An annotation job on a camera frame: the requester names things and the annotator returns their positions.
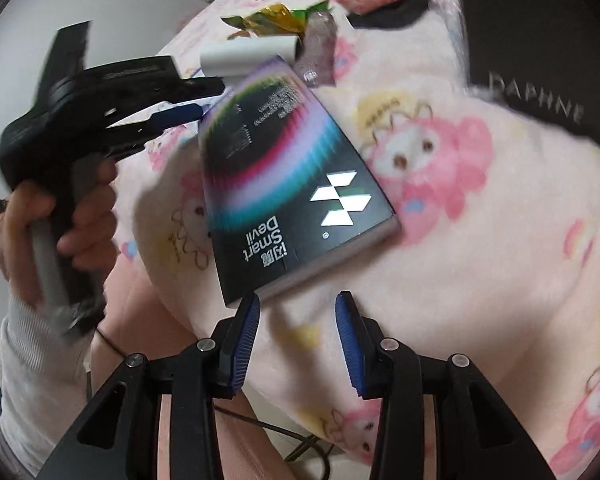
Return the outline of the grey left sleeve forearm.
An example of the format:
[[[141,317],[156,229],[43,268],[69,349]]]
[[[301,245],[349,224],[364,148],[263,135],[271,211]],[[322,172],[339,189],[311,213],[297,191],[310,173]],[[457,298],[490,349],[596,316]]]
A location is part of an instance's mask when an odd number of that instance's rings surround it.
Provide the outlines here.
[[[0,462],[35,478],[87,404],[92,334],[70,342],[17,297],[0,327]]]

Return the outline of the person's left hand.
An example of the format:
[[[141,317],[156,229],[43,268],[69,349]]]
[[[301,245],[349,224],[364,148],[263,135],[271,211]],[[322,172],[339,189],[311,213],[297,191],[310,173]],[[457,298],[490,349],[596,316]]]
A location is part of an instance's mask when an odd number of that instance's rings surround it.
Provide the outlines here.
[[[80,270],[108,278],[118,258],[114,244],[117,219],[112,208],[116,192],[112,182],[116,164],[104,160],[97,171],[97,185],[73,213],[73,228],[57,243],[58,252]],[[55,199],[34,183],[22,182],[9,197],[0,217],[0,269],[12,294],[32,308],[41,307],[43,294],[38,284],[30,224],[50,215]]]

